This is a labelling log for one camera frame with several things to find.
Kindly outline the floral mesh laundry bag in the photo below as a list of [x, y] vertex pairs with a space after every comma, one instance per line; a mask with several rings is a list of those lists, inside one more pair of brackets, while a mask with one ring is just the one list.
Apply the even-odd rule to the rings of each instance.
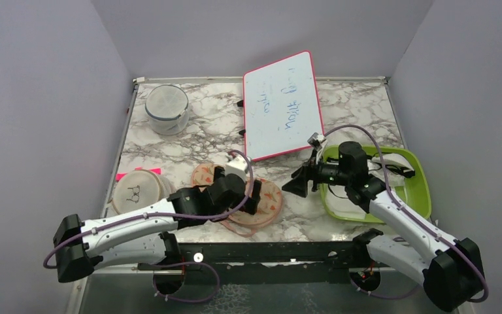
[[[190, 183], [196, 185], [211, 185], [214, 172], [221, 168], [221, 165], [214, 163], [199, 164], [193, 171]], [[279, 187], [266, 179], [258, 178], [253, 189], [253, 196], [259, 196], [257, 211], [254, 215], [238, 211], [230, 215], [227, 219], [220, 221], [220, 224], [241, 237], [251, 237], [259, 229], [273, 223], [282, 210], [283, 197]]]

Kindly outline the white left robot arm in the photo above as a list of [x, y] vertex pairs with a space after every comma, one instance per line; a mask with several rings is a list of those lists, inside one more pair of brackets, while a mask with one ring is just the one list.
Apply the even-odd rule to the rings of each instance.
[[261, 186], [259, 179], [245, 184], [236, 174], [221, 174], [211, 185], [180, 188], [168, 198], [112, 218], [83, 221], [77, 214], [68, 215], [53, 236], [54, 248], [43, 266], [55, 269], [60, 283], [120, 264], [172, 268], [181, 261], [175, 230], [221, 221], [235, 210], [256, 214]]

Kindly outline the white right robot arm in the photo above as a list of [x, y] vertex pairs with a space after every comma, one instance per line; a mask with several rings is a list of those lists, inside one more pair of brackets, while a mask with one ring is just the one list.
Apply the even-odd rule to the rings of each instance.
[[305, 198], [319, 184], [342, 186], [347, 198], [398, 232], [402, 245], [377, 229], [356, 236], [352, 260], [359, 266], [385, 264], [422, 286], [442, 311], [453, 311], [465, 302], [483, 302], [489, 295], [478, 245], [456, 239], [412, 210], [387, 184], [369, 172], [369, 157], [353, 141], [338, 147], [336, 163], [326, 163], [314, 151], [292, 173], [282, 190]]

